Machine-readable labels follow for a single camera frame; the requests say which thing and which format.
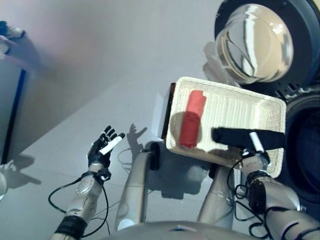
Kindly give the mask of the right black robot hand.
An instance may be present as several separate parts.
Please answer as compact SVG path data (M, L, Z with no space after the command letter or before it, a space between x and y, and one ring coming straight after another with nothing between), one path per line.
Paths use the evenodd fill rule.
M270 157L265 151L257 132L253 131L249 133L249 138L253 145L253 149L245 147L241 151L242 162L244 165L253 165L260 169L266 170L270 165Z

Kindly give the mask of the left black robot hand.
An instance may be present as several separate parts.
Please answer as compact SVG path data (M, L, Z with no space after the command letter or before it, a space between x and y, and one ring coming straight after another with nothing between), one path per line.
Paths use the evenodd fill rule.
M114 128L110 125L107 126L89 148L87 153L88 167L100 164L103 168L108 168L111 163L110 157L113 149L125 136L123 132L116 133Z

